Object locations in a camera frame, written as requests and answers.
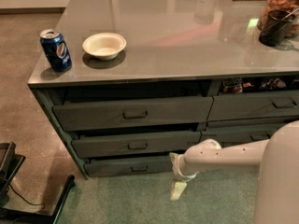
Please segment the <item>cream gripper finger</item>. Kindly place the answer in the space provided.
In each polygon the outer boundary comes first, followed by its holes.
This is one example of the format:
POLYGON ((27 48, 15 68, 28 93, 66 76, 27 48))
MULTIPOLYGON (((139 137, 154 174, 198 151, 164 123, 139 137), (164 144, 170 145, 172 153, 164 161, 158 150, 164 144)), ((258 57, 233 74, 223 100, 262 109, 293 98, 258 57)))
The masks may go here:
POLYGON ((173 180, 171 186, 171 192, 170 192, 170 200, 177 201, 180 198, 183 191, 186 189, 186 187, 187 187, 186 182, 173 180))

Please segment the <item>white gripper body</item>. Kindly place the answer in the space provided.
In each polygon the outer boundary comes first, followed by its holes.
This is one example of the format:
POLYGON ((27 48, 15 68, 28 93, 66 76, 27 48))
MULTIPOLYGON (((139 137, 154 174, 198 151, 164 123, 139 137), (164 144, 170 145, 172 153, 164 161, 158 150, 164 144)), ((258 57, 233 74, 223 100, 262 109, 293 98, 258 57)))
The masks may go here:
POLYGON ((189 182, 197 176, 195 171, 189 171, 183 154, 169 153, 172 162, 172 171, 177 181, 189 182))

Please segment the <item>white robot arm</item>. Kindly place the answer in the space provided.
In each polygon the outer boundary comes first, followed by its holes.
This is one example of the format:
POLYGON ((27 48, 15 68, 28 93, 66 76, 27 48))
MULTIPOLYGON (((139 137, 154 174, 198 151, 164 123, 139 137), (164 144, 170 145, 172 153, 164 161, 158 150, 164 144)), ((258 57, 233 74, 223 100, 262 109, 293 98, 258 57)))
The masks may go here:
POLYGON ((187 183, 212 170, 259 170, 253 224, 299 224, 299 121, 270 138, 232 147, 207 139, 185 153, 171 153, 170 199, 176 201, 187 183))

